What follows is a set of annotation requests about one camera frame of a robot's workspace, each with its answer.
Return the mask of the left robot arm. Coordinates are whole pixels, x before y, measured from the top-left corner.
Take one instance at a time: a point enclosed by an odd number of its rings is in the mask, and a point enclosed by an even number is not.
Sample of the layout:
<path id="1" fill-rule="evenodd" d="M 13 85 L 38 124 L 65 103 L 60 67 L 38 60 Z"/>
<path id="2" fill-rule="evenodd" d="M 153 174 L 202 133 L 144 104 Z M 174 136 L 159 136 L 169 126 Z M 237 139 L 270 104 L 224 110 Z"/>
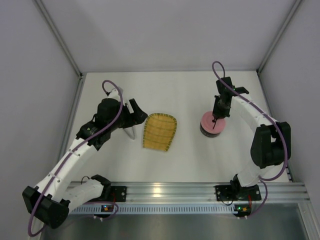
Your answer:
<path id="1" fill-rule="evenodd" d="M 52 171 L 35 187 L 24 189 L 22 197 L 32 217 L 56 229 L 82 204 L 111 200 L 111 182 L 98 174 L 71 190 L 68 187 L 84 164 L 111 138 L 113 131 L 131 128 L 146 120 L 147 113 L 135 99 L 129 103 L 132 112 L 117 99 L 103 99 L 96 114 L 81 126 L 69 150 Z"/>

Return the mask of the green bamboo tray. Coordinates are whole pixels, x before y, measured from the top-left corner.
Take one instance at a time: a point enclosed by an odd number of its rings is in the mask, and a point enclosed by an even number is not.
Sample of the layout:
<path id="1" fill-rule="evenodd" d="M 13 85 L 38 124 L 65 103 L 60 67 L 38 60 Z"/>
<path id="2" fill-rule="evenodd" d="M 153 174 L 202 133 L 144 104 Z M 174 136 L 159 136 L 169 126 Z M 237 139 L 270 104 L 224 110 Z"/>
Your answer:
<path id="1" fill-rule="evenodd" d="M 144 124 L 142 147 L 167 152 L 177 131 L 177 119 L 166 113 L 150 114 Z"/>

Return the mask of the pink round lid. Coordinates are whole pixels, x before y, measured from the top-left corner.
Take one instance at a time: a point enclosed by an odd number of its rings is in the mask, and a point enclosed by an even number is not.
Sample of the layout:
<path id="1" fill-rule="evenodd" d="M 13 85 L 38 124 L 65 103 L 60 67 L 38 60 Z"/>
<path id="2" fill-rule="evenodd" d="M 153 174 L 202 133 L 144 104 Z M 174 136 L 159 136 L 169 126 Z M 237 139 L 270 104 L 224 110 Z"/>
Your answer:
<path id="1" fill-rule="evenodd" d="M 226 127 L 226 120 L 224 118 L 215 118 L 211 111 L 203 114 L 200 125 L 209 133 L 221 133 Z"/>

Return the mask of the steel lunch box bowl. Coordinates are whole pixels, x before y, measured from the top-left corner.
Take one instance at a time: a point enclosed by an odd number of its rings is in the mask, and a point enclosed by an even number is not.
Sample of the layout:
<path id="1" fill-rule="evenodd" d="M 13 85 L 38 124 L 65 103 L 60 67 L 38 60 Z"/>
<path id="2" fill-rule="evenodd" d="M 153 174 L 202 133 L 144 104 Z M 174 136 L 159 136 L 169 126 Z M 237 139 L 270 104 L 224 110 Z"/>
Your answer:
<path id="1" fill-rule="evenodd" d="M 221 134 L 221 133 L 210 133 L 210 132 L 206 131 L 206 130 L 202 127 L 202 125 L 200 125 L 199 128 L 200 128 L 201 133 L 202 133 L 204 136 L 208 137 L 208 138 L 215 138 L 215 137 L 217 137 L 217 136 L 219 136 L 219 135 Z"/>

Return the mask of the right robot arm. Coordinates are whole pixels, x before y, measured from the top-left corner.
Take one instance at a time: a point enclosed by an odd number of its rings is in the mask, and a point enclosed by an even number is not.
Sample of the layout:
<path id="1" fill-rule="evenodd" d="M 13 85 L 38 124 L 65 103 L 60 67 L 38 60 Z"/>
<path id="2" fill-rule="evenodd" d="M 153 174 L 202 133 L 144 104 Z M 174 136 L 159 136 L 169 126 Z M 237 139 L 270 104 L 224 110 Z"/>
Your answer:
<path id="1" fill-rule="evenodd" d="M 234 110 L 253 131 L 248 164 L 229 183 L 230 191 L 221 200 L 261 200 L 258 181 L 273 181 L 279 178 L 291 157 L 291 127 L 279 122 L 258 107 L 245 87 L 234 87 L 230 77 L 216 81 L 215 96 L 209 121 L 210 130 L 220 134 L 226 118 Z"/>

